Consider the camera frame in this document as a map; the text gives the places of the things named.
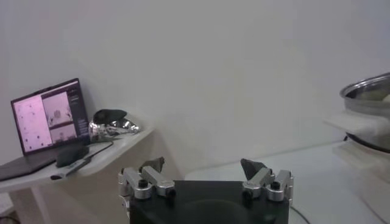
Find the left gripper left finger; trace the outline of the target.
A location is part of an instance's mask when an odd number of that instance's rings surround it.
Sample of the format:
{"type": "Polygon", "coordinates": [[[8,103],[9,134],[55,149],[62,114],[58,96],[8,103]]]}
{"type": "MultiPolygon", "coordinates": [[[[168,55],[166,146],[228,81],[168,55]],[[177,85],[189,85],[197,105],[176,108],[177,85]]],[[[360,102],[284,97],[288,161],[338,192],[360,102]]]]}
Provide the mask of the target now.
{"type": "Polygon", "coordinates": [[[164,157],[145,161],[138,169],[126,167],[118,174],[119,196],[125,200],[148,200],[153,192],[164,198],[176,196],[176,184],[161,174],[164,157]]]}

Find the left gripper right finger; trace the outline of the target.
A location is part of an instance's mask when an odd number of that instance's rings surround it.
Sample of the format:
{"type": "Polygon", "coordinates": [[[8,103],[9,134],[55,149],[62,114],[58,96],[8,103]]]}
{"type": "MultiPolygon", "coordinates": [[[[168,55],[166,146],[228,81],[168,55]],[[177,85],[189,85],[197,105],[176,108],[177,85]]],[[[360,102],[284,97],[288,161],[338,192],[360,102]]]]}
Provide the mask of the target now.
{"type": "Polygon", "coordinates": [[[291,171],[280,170],[275,174],[265,164],[244,158],[240,160],[240,164],[247,179],[242,183],[245,201],[259,198],[265,192],[269,201],[293,202],[294,177],[291,171]]]}

